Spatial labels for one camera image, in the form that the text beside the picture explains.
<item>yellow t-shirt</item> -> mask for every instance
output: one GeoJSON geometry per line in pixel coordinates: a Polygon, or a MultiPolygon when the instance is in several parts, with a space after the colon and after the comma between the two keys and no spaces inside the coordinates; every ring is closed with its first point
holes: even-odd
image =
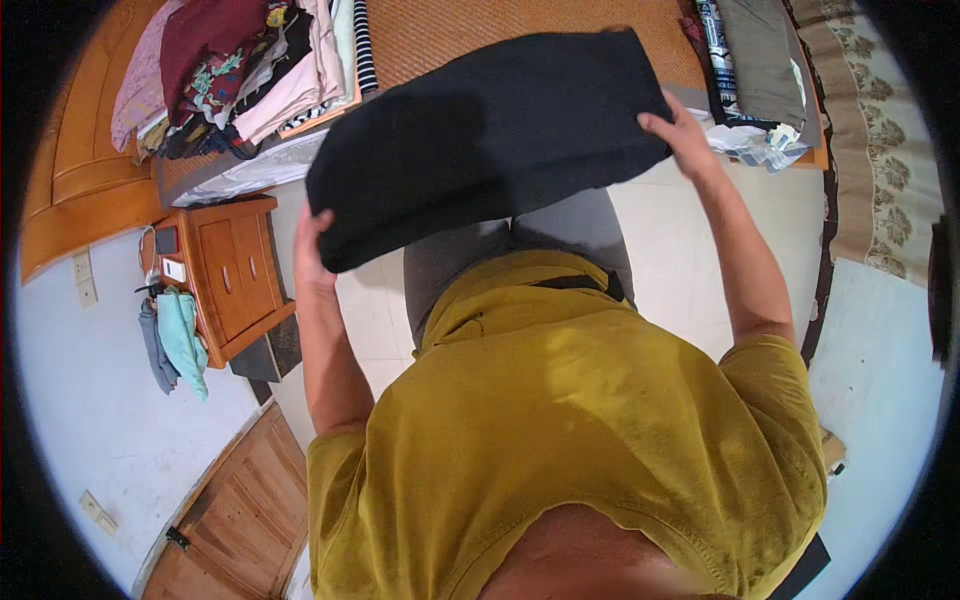
{"type": "Polygon", "coordinates": [[[311,583],[323,600],[474,600],[526,527],[582,503],[716,591],[765,598],[827,499],[806,370],[776,336],[700,350],[588,289],[562,252],[496,258],[431,313],[366,436],[307,452],[311,583]]]}

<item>black belt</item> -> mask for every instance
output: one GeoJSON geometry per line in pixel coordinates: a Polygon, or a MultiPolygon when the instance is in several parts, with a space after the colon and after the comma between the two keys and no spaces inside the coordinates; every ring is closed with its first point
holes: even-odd
{"type": "Polygon", "coordinates": [[[573,290],[573,289],[588,289],[596,290],[611,297],[616,302],[622,302],[625,298],[623,293],[623,285],[620,283],[620,277],[616,276],[616,272],[610,272],[607,274],[608,285],[607,289],[600,287],[600,284],[597,283],[597,280],[589,275],[571,275],[566,277],[554,277],[552,279],[546,279],[540,283],[531,283],[532,287],[546,287],[552,290],[573,290]]]}

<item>person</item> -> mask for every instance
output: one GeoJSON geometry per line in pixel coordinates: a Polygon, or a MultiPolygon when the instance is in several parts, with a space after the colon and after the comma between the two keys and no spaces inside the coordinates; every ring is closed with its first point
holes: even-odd
{"type": "Polygon", "coordinates": [[[404,251],[417,360],[374,399],[305,209],[295,287],[318,598],[766,598],[823,518],[820,431],[777,262],[669,92],[733,347],[645,321],[604,190],[404,251]]]}

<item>drawer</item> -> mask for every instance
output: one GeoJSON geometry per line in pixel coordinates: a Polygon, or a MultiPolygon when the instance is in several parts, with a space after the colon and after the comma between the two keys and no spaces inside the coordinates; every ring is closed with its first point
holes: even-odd
{"type": "Polygon", "coordinates": [[[257,215],[199,227],[204,268],[225,344],[275,309],[257,215]]]}

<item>gray pants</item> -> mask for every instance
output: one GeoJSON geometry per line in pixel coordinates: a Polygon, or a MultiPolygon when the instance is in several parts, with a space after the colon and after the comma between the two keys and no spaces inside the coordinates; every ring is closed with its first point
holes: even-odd
{"type": "Polygon", "coordinates": [[[457,277],[491,258],[525,250],[578,254],[616,272],[630,304],[634,281],[623,231],[606,189],[589,189],[562,202],[506,219],[441,231],[403,251],[403,287],[414,344],[420,349],[433,305],[457,277]]]}

